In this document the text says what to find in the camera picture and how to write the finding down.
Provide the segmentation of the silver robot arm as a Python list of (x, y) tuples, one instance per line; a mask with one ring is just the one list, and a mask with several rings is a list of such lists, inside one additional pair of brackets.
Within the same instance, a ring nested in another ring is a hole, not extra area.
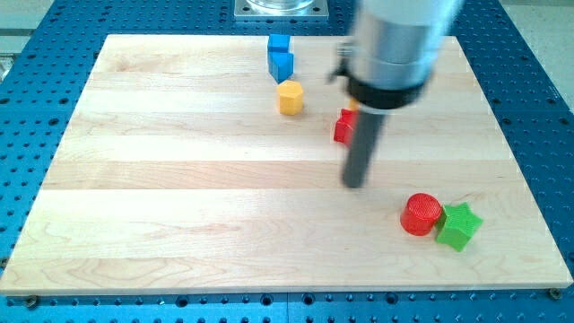
[(443, 36), (463, 0), (362, 0), (352, 37), (340, 46), (332, 78), (347, 78), (346, 91), (358, 101), (342, 182), (363, 185), (386, 114), (414, 103), (430, 80)]

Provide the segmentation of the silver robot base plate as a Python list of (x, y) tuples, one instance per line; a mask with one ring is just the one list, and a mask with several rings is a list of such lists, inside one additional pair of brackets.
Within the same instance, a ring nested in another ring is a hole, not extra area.
[(233, 14), (239, 20), (329, 17), (327, 0), (234, 0)]

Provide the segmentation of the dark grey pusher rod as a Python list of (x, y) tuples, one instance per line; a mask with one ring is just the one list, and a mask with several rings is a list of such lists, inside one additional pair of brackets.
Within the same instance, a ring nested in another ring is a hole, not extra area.
[(346, 187), (362, 187), (384, 119), (385, 116), (380, 114), (358, 113), (342, 173), (342, 182)]

